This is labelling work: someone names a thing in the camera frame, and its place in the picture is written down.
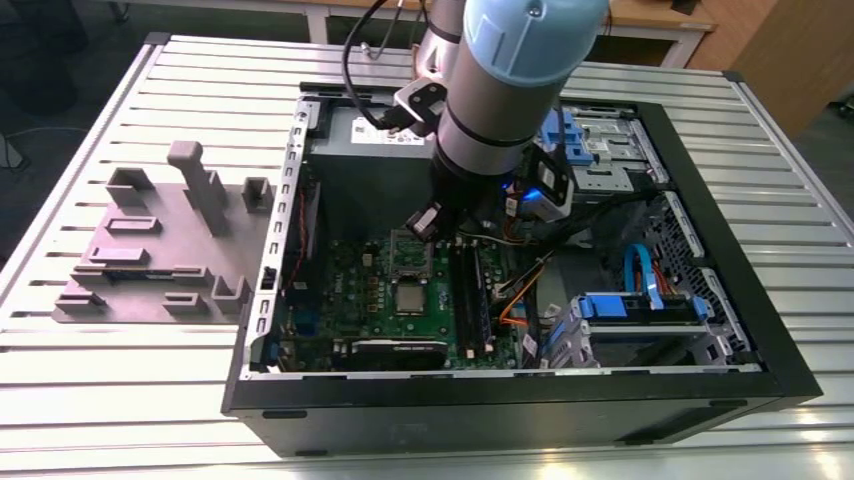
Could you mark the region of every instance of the blue led light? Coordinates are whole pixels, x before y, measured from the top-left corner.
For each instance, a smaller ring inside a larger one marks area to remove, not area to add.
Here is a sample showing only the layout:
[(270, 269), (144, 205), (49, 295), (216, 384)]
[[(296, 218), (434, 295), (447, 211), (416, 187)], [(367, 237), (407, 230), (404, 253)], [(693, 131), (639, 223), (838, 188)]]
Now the blue led light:
[(535, 198), (539, 198), (543, 196), (543, 192), (540, 192), (539, 190), (534, 189), (531, 190), (528, 193), (524, 194), (524, 197), (522, 197), (522, 200), (534, 200)]

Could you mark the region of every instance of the metal work table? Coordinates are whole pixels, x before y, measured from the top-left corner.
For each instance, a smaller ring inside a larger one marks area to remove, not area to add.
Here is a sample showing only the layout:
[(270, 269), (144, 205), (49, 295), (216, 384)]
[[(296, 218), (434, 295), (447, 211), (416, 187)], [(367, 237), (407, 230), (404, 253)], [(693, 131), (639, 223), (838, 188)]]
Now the metal work table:
[[(302, 81), (340, 82), (339, 47), (173, 36), (145, 45), (0, 273), (0, 474), (121, 478), (829, 478), (854, 470), (854, 229), (749, 89), (714, 72), (580, 67), (564, 96), (662, 103), (825, 396), (673, 447), (292, 460), (219, 413), (234, 326), (51, 319), (117, 166), (179, 182), (175, 139), (223, 183), (275, 180)], [(400, 86), (408, 52), (356, 83)]]

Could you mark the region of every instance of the light blue robot arm cap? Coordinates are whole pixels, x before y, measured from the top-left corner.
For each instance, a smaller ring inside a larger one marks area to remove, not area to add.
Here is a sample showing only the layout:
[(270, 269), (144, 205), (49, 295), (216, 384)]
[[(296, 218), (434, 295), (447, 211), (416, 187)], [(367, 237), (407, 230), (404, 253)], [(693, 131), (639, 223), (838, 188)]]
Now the light blue robot arm cap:
[(464, 35), (478, 64), (510, 85), (568, 77), (582, 62), (608, 0), (468, 0)]

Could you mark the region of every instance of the ram slot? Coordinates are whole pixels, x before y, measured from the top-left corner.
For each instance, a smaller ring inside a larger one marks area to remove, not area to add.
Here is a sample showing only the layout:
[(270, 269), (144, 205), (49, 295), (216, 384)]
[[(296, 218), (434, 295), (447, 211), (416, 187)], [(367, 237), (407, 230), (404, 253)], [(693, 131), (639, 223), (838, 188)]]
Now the ram slot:
[(460, 356), (471, 359), (492, 351), (488, 295), (478, 248), (471, 245), (455, 246), (448, 261), (456, 344)]

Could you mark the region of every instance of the green circuit board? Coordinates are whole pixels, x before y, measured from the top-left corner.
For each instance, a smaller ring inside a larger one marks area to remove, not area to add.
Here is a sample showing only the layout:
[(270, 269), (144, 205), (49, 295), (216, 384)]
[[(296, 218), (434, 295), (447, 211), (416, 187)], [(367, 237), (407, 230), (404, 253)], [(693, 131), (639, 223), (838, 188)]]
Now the green circuit board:
[[(447, 243), (428, 246), (398, 233), (368, 242), (335, 241), (326, 268), (324, 302), (315, 336), (298, 343), (306, 371), (328, 369), (330, 339), (430, 340), (448, 344), (446, 368), (507, 368), (516, 354), (510, 337), (491, 355), (459, 355)], [(488, 284), (504, 276), (500, 249), (478, 249)]]

